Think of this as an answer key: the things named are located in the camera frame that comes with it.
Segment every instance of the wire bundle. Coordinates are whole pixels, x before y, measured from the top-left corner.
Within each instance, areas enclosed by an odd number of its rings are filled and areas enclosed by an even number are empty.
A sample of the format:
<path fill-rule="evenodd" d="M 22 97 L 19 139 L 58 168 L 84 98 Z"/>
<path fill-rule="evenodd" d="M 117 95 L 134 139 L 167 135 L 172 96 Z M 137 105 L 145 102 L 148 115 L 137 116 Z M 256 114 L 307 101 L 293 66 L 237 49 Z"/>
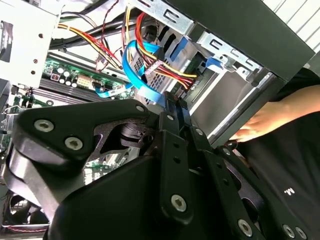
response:
<path fill-rule="evenodd" d="M 90 34 L 80 31 L 74 27 L 69 27 L 65 24 L 59 24 L 58 28 L 60 29 L 66 29 L 69 30 L 78 36 L 80 36 L 82 39 L 84 39 L 88 44 L 91 45 L 91 47 L 96 50 L 101 57 L 103 57 L 107 62 L 109 62 L 114 68 L 116 69 L 122 69 L 121 62 L 116 58 L 116 56 L 109 50 L 107 46 L 105 46 L 102 42 L 95 39 Z"/>
<path fill-rule="evenodd" d="M 85 22 L 87 22 L 88 24 L 90 24 L 93 28 L 97 27 L 97 24 L 87 15 L 81 14 L 79 12 L 76 11 L 64 11 L 63 13 L 61 13 L 61 15 L 71 15 L 71 16 L 75 16 L 76 18 L 81 18 L 83 19 Z"/>
<path fill-rule="evenodd" d="M 141 13 L 137 20 L 136 20 L 136 28 L 135 28 L 135 38 L 136 38 L 136 50 L 140 57 L 144 61 L 144 66 L 147 68 L 150 65 L 152 65 L 155 61 L 158 60 L 158 58 L 146 51 L 144 44 L 143 44 L 143 37 L 141 33 L 141 28 L 142 28 L 142 22 L 143 19 L 145 18 L 146 14 L 143 12 Z M 185 74 L 183 72 L 180 72 L 171 66 L 169 66 L 167 63 L 162 62 L 161 66 L 157 68 L 157 70 L 154 71 L 155 73 L 168 77 L 168 78 L 173 78 L 176 79 L 180 84 L 183 85 L 185 89 L 188 89 L 189 84 L 193 82 L 193 78 L 196 78 L 197 75 L 194 74 Z"/>
<path fill-rule="evenodd" d="M 90 6 L 88 6 L 87 8 L 85 8 L 84 10 L 82 10 L 81 12 L 79 12 L 79 14 L 84 16 L 84 15 L 86 15 L 88 13 L 91 13 L 92 11 L 94 11 L 97 8 L 101 7 L 103 4 L 105 4 L 108 1 L 109 0 L 98 0 L 95 3 L 91 4 Z M 63 23 L 63 22 L 74 20 L 76 18 L 81 18 L 81 16 L 75 15 L 75 16 L 61 17 L 60 22 Z"/>
<path fill-rule="evenodd" d="M 130 42 L 130 34 L 129 34 L 130 13 L 131 13 L 131 8 L 127 6 L 124 11 L 124 18 L 123 18 L 123 23 L 121 28 L 122 51 L 125 51 L 125 47 Z M 131 63 L 131 61 L 133 60 L 130 49 L 128 50 L 128 60 L 129 60 L 129 63 Z"/>

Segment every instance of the metal bracket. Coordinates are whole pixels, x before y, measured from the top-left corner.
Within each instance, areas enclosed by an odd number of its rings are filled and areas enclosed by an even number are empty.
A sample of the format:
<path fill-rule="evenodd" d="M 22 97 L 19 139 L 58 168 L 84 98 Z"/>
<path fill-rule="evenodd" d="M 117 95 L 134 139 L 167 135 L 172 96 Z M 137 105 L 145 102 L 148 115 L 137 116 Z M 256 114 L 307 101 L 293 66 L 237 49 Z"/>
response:
<path fill-rule="evenodd" d="M 174 96 L 165 93 L 165 110 L 160 113 L 160 209 L 169 220 L 187 225 L 194 215 L 189 183 L 186 141 L 179 137 Z"/>
<path fill-rule="evenodd" d="M 243 187 L 246 189 L 241 190 L 241 187 L 239 194 L 242 197 L 246 194 L 247 197 L 248 194 L 254 192 L 254 199 L 262 202 L 263 206 L 260 206 L 257 210 L 259 211 L 260 217 L 259 226 L 266 239 L 294 238 L 290 235 L 295 236 L 296 239 L 305 239 L 302 238 L 298 230 L 296 230 L 296 233 L 293 232 L 296 226 L 301 230 L 303 224 L 296 218 L 290 217 L 288 210 L 281 205 L 267 186 L 258 180 L 254 173 L 247 168 L 232 151 L 225 146 L 219 146 L 215 152 L 225 159 L 227 162 L 226 165 L 237 178 L 239 178 L 239 175 L 245 176 L 245 178 L 242 177 L 241 180 Z"/>
<path fill-rule="evenodd" d="M 221 40 L 217 36 L 209 32 L 203 32 L 202 36 L 197 41 L 203 48 L 210 51 L 211 53 L 217 55 L 218 57 L 223 57 L 227 55 L 228 57 L 236 60 L 242 64 L 247 69 L 254 71 L 255 69 L 262 69 L 262 66 L 252 61 L 250 58 L 245 56 L 243 53 L 239 52 L 237 49 L 230 46 L 225 41 Z"/>
<path fill-rule="evenodd" d="M 212 153 L 206 135 L 196 127 L 190 127 L 190 135 L 193 146 L 189 148 L 194 147 L 197 157 L 202 159 L 198 164 L 209 174 L 216 188 L 214 191 L 219 195 L 232 235 L 239 239 L 250 239 L 252 236 L 256 239 L 265 239 L 250 220 L 224 160 Z"/>
<path fill-rule="evenodd" d="M 129 3 L 182 35 L 195 25 L 190 18 L 162 0 L 130 0 Z"/>

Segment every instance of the finger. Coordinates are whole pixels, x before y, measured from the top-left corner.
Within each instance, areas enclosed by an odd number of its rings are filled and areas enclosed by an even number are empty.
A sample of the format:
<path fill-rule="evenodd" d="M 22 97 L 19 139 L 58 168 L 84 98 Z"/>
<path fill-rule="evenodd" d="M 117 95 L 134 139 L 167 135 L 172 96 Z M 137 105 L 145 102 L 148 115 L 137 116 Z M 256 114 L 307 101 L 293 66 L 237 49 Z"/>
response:
<path fill-rule="evenodd" d="M 251 129 L 251 125 L 246 123 L 245 125 L 243 125 L 242 127 L 240 127 L 240 130 L 250 130 Z"/>
<path fill-rule="evenodd" d="M 239 139 L 237 139 L 237 142 L 238 143 L 244 143 L 244 142 L 250 141 L 250 140 L 252 140 L 254 138 L 256 138 L 256 137 L 255 136 L 250 136 L 250 137 L 239 138 Z"/>
<path fill-rule="evenodd" d="M 255 124 L 259 121 L 260 121 L 260 117 L 255 115 L 252 118 L 250 118 L 249 121 L 246 122 L 246 125 Z"/>
<path fill-rule="evenodd" d="M 243 139 L 252 134 L 252 130 L 250 129 L 240 129 L 237 131 L 231 138 L 230 140 L 237 140 L 237 139 Z"/>

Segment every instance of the silver metal frame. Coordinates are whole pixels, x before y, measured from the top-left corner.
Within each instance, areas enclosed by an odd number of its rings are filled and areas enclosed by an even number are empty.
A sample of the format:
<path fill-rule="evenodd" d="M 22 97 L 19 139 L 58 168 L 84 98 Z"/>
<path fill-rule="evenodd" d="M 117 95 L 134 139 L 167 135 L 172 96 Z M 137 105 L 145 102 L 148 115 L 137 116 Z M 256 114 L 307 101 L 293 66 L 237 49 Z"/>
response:
<path fill-rule="evenodd" d="M 191 19 L 162 0 L 130 0 L 129 4 L 183 35 L 188 34 L 195 25 Z"/>
<path fill-rule="evenodd" d="M 262 66 L 255 63 L 253 60 L 251 60 L 212 33 L 206 31 L 203 32 L 197 43 L 213 53 L 217 59 L 220 59 L 220 57 L 222 57 L 220 61 L 222 61 L 222 63 L 224 64 L 226 63 L 225 56 L 228 56 L 229 58 L 239 62 L 251 71 L 254 71 L 255 69 L 262 69 Z"/>
<path fill-rule="evenodd" d="M 58 23 L 57 12 L 63 3 L 50 2 L 43 10 L 22 0 L 0 0 L 0 20 L 13 25 L 10 61 L 0 61 L 1 79 L 15 85 L 39 87 L 52 33 Z"/>

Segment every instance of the screw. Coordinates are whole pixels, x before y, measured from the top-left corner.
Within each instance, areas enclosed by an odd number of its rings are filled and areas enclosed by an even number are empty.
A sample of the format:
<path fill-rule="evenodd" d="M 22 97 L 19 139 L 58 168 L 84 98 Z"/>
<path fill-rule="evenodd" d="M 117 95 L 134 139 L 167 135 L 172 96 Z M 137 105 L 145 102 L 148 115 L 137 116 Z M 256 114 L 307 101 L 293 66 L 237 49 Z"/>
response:
<path fill-rule="evenodd" d="M 202 136 L 202 135 L 204 134 L 199 128 L 197 128 L 195 131 L 196 131 L 200 136 Z"/>
<path fill-rule="evenodd" d="M 252 234 L 253 234 L 252 229 L 245 220 L 239 219 L 238 226 L 241 229 L 241 231 L 244 233 L 244 235 L 246 235 L 249 238 L 252 237 Z"/>
<path fill-rule="evenodd" d="M 187 210 L 187 203 L 180 195 L 172 195 L 171 204 L 179 212 L 185 212 Z"/>
<path fill-rule="evenodd" d="M 55 128 L 52 122 L 44 119 L 39 119 L 35 121 L 33 125 L 35 129 L 44 133 L 51 132 Z"/>
<path fill-rule="evenodd" d="M 82 149 L 82 147 L 84 146 L 83 142 L 79 138 L 74 136 L 68 137 L 64 141 L 64 144 L 68 149 L 72 149 L 75 151 Z"/>
<path fill-rule="evenodd" d="M 302 231 L 302 229 L 300 227 L 296 226 L 295 230 L 298 232 L 298 234 L 300 235 L 301 238 L 307 239 L 307 235 L 305 234 L 304 231 Z"/>
<path fill-rule="evenodd" d="M 224 151 L 225 154 L 230 156 L 230 152 L 229 152 L 229 150 L 227 148 L 224 148 L 223 151 Z"/>
<path fill-rule="evenodd" d="M 135 107 L 136 109 L 138 109 L 140 112 L 144 112 L 145 111 L 145 109 L 142 107 L 142 106 L 136 106 Z"/>
<path fill-rule="evenodd" d="M 174 117 L 171 116 L 171 115 L 167 115 L 166 117 L 167 117 L 168 119 L 170 119 L 171 121 L 174 119 Z"/>
<path fill-rule="evenodd" d="M 285 232 L 290 238 L 292 238 L 292 239 L 295 238 L 296 235 L 295 235 L 294 231 L 292 231 L 292 229 L 291 229 L 288 225 L 284 224 L 282 227 L 283 227 L 284 232 Z"/>

